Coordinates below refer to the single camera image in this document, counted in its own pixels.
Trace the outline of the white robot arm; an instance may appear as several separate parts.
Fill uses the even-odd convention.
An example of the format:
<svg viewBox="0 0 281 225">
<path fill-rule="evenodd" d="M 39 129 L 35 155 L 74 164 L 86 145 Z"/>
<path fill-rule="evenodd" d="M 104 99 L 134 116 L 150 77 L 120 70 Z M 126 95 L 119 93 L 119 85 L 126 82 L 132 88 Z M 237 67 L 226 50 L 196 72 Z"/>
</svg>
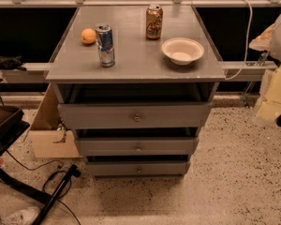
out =
<svg viewBox="0 0 281 225">
<path fill-rule="evenodd" d="M 249 43 L 249 48 L 266 52 L 277 63 L 276 69 L 267 69 L 262 77 L 256 118 L 281 127 L 281 13 Z"/>
</svg>

